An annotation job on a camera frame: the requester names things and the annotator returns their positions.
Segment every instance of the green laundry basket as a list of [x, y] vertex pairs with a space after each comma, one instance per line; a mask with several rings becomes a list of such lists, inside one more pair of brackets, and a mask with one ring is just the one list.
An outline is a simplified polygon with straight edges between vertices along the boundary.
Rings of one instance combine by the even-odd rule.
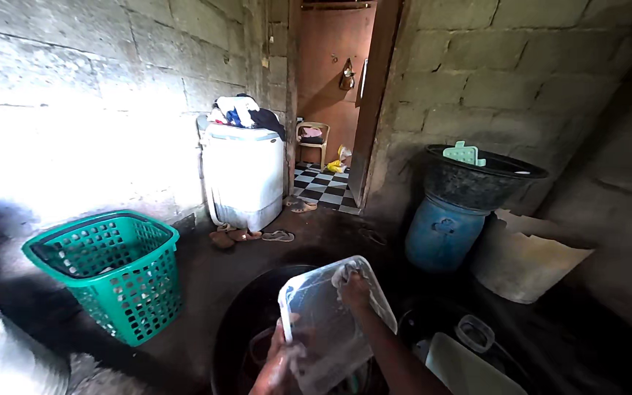
[[112, 211], [28, 240], [23, 253], [67, 288], [96, 323], [131, 346], [168, 326], [182, 307], [177, 230], [141, 213]]

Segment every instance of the plastic chair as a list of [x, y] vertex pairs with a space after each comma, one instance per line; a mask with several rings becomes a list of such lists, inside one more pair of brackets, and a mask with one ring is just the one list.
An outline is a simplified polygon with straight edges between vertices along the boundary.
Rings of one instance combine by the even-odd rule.
[[[299, 135], [299, 129], [303, 127], [314, 127], [321, 131], [322, 144], [300, 142], [299, 145], [302, 147], [321, 148], [321, 171], [323, 172], [324, 167], [326, 167], [326, 145], [328, 144], [328, 132], [331, 130], [331, 127], [321, 122], [301, 122], [296, 125], [296, 136]], [[301, 150], [299, 150], [299, 162], [301, 162]]]

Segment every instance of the washing machine lid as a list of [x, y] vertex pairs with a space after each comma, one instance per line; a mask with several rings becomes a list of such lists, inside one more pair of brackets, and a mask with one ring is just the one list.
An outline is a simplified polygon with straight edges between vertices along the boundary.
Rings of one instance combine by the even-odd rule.
[[216, 124], [214, 122], [208, 124], [206, 133], [214, 139], [222, 140], [259, 141], [279, 138], [279, 134], [277, 134], [276, 131], [268, 129], [244, 129], [230, 125]]

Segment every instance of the black and white tiled floor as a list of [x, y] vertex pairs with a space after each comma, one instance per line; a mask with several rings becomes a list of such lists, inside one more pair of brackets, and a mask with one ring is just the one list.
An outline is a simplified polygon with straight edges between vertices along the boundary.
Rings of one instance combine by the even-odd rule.
[[347, 186], [350, 169], [333, 173], [318, 163], [299, 162], [294, 166], [294, 195], [307, 202], [318, 202], [319, 207], [360, 215], [360, 209]]

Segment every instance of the pink towel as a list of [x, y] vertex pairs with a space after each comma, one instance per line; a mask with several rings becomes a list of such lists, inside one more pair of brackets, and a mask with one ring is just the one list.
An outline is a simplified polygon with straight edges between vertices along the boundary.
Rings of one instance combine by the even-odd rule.
[[301, 130], [302, 137], [320, 137], [321, 130], [313, 127], [305, 127]]

